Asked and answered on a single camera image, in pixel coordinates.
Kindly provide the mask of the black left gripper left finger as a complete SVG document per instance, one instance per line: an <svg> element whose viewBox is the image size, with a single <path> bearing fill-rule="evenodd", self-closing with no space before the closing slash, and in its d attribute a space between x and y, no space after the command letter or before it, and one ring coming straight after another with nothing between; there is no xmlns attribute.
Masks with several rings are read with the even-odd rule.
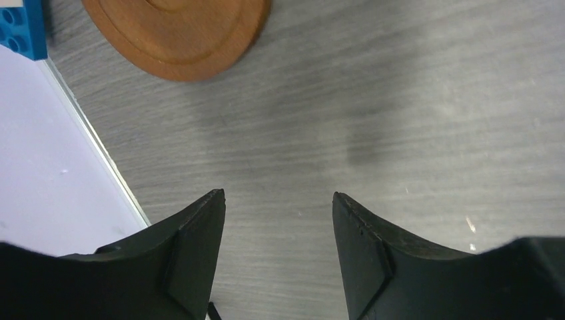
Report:
<svg viewBox="0 0 565 320"><path fill-rule="evenodd" d="M225 192L92 254L1 244L2 319L218 319L211 302Z"/></svg>

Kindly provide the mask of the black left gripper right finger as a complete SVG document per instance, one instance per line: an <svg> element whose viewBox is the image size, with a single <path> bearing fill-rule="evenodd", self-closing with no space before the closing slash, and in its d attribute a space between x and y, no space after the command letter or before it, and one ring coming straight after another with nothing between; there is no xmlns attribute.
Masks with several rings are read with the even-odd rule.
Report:
<svg viewBox="0 0 565 320"><path fill-rule="evenodd" d="M350 319L563 319L564 239L522 237L480 254L428 241L335 193Z"/></svg>

